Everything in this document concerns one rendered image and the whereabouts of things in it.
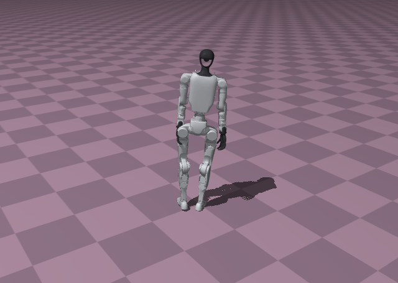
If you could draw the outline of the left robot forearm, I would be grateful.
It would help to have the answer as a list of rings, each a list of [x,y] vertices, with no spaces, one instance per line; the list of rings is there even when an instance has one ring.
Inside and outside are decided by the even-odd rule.
[[[184,106],[183,104],[180,104],[180,97],[178,99],[178,114],[177,114],[177,125],[179,121],[183,122],[184,125],[184,119],[185,119],[185,110],[186,110],[186,106]]]

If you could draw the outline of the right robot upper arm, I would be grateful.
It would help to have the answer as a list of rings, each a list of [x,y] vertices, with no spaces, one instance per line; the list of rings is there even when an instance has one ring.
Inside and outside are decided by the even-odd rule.
[[[220,88],[218,90],[218,100],[216,108],[218,110],[224,111],[224,105],[226,101],[226,95],[227,95],[227,82],[224,78],[217,77],[217,86]]]

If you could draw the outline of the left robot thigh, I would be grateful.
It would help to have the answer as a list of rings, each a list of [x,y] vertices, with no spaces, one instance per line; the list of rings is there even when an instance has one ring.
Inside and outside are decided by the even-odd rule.
[[[178,129],[179,141],[182,143],[179,144],[177,142],[178,149],[178,163],[182,163],[182,173],[187,173],[190,170],[190,163],[187,161],[187,152],[188,152],[188,138],[190,133],[190,123],[184,124],[180,126]]]

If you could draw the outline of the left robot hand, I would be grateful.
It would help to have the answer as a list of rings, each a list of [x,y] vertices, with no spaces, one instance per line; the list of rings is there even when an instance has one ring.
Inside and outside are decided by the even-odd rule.
[[[182,122],[182,121],[179,121],[179,122],[178,122],[178,126],[176,126],[177,129],[178,129],[180,126],[182,126],[182,125],[183,125],[183,122]],[[176,136],[177,136],[177,142],[178,142],[179,144],[182,145],[182,143],[179,141],[178,131],[176,132]]]

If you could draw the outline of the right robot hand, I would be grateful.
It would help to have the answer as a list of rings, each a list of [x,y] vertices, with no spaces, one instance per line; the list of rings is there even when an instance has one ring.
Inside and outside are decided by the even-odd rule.
[[[218,140],[217,144],[220,142],[220,146],[217,147],[218,150],[223,150],[226,147],[226,128],[222,128],[222,132],[220,132],[220,139]]]

